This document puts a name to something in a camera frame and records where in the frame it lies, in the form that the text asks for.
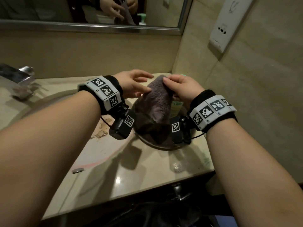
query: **soap dispenser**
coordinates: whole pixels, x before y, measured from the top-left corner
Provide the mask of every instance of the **soap dispenser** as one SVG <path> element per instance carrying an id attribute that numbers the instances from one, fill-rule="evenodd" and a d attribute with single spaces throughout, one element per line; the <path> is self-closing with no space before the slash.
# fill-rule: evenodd
<path id="1" fill-rule="evenodd" d="M 141 17 L 141 22 L 139 22 L 139 25 L 146 25 L 145 23 L 146 14 L 137 14 L 137 15 Z"/>

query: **marble countertop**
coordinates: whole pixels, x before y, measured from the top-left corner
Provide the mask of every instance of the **marble countertop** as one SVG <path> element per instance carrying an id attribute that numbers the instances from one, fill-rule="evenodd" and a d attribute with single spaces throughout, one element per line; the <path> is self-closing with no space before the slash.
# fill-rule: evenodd
<path id="1" fill-rule="evenodd" d="M 90 77 L 38 79 L 35 96 L 25 102 L 0 88 L 0 129 L 17 121 L 37 104 L 72 94 L 77 84 Z M 136 136 L 114 158 L 83 172 L 68 172 L 44 214 L 44 219 L 135 194 L 214 170 L 204 136 L 186 147 L 162 151 Z"/>

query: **washbasin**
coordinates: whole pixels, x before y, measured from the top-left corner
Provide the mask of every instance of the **washbasin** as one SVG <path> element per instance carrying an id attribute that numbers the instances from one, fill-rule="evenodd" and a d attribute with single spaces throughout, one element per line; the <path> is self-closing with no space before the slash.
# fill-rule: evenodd
<path id="1" fill-rule="evenodd" d="M 76 90 L 64 91 L 38 100 L 36 103 L 31 104 L 26 110 L 21 111 L 11 123 L 67 99 L 75 93 Z M 125 102 L 128 106 L 132 106 L 128 100 L 125 100 Z M 114 119 L 110 115 L 105 115 L 103 118 L 110 125 L 114 122 Z M 108 130 L 109 127 L 100 119 L 91 138 L 71 167 L 73 173 L 94 167 L 116 156 L 134 136 L 134 132 L 132 131 L 127 139 L 116 140 L 108 134 Z"/>

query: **chrome faucet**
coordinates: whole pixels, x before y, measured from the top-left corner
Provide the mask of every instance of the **chrome faucet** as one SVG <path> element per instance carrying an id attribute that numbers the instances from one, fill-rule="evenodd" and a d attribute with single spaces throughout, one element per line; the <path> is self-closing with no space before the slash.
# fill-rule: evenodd
<path id="1" fill-rule="evenodd" d="M 34 95 L 30 89 L 35 80 L 33 75 L 34 69 L 30 66 L 16 69 L 0 63 L 0 85 L 19 99 Z"/>

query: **forearm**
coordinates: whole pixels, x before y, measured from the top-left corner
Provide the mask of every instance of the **forearm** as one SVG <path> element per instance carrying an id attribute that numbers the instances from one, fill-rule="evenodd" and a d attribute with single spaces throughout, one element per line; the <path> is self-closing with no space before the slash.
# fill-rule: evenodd
<path id="1" fill-rule="evenodd" d="M 216 173 L 240 226 L 302 223 L 301 188 L 234 119 L 217 123 L 206 139 Z"/>
<path id="2" fill-rule="evenodd" d="M 80 91 L 0 132 L 0 226 L 41 219 L 100 115 L 94 96 Z"/>

